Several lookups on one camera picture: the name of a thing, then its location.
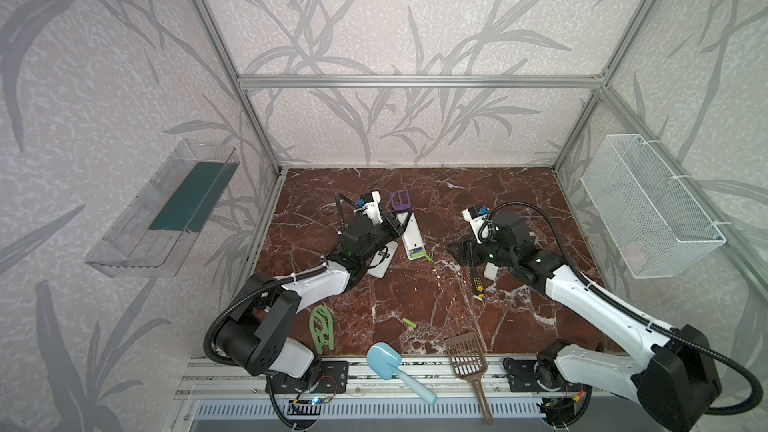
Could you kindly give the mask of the black yellow screwdriver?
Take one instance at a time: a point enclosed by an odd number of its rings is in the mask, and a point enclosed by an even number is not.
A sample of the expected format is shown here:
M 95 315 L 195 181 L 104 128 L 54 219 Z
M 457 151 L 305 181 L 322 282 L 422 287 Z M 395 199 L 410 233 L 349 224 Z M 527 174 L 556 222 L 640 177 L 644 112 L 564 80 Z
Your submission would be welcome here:
M 483 277 L 478 272 L 478 269 L 474 266 L 470 266 L 470 277 L 471 277 L 471 284 L 472 284 L 472 290 L 474 297 L 480 301 L 482 301 L 485 297 L 484 287 L 483 287 Z

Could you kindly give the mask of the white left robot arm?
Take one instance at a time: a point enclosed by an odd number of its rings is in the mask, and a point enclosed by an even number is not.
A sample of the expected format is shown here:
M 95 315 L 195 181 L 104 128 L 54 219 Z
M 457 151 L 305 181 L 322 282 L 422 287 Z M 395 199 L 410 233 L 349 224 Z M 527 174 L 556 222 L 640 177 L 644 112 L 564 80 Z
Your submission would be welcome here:
M 375 224 L 361 213 L 319 265 L 283 277 L 253 274 L 206 331 L 205 356 L 252 376 L 284 374 L 314 382 L 320 371 L 318 354 L 290 337 L 298 312 L 355 288 L 378 265 L 375 255 L 403 236 L 411 217 L 410 212 L 386 211 Z

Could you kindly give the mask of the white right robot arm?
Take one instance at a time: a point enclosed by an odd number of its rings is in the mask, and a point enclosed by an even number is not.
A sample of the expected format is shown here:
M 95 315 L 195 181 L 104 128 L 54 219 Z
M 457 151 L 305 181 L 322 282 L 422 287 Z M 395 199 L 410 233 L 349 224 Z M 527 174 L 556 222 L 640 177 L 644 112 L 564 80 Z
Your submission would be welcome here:
M 639 404 L 669 431 L 689 431 L 704 415 L 734 416 L 757 408 L 760 380 L 709 346 L 693 326 L 675 328 L 615 296 L 572 265 L 565 248 L 539 248 L 524 221 L 500 218 L 501 206 L 462 212 L 472 233 L 449 245 L 462 267 L 492 265 L 558 302 L 603 332 L 622 355 L 555 344 L 540 355 L 564 381 L 599 388 Z

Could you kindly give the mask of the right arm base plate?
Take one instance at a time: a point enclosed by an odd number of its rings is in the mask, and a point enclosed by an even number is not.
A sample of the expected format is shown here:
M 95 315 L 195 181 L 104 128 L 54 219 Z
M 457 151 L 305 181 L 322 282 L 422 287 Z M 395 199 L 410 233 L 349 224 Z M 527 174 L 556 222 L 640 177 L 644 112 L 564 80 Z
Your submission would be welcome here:
M 505 357 L 502 367 L 511 392 L 575 394 L 581 384 L 567 382 L 552 361 Z

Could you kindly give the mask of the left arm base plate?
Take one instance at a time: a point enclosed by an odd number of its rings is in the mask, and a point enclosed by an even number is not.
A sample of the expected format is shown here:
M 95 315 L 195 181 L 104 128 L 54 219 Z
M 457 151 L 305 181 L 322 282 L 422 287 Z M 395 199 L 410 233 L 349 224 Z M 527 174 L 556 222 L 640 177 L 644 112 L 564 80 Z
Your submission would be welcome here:
M 344 393 L 349 378 L 349 362 L 343 360 L 315 360 L 299 378 L 281 372 L 268 372 L 276 394 L 313 392 L 324 394 Z

